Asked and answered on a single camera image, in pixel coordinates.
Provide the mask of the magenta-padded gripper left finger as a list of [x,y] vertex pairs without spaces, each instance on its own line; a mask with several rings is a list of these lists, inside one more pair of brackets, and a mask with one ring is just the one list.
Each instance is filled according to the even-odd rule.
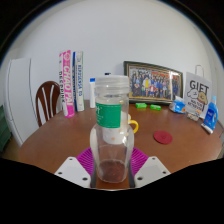
[[55,175],[81,187],[94,188],[96,173],[91,149],[85,149],[77,157],[68,157]]

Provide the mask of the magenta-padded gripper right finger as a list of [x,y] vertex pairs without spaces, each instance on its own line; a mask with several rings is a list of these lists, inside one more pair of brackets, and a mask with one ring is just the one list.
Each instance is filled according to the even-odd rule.
[[134,148],[129,164],[129,186],[143,187],[169,175],[170,172],[156,157],[148,157],[141,150]]

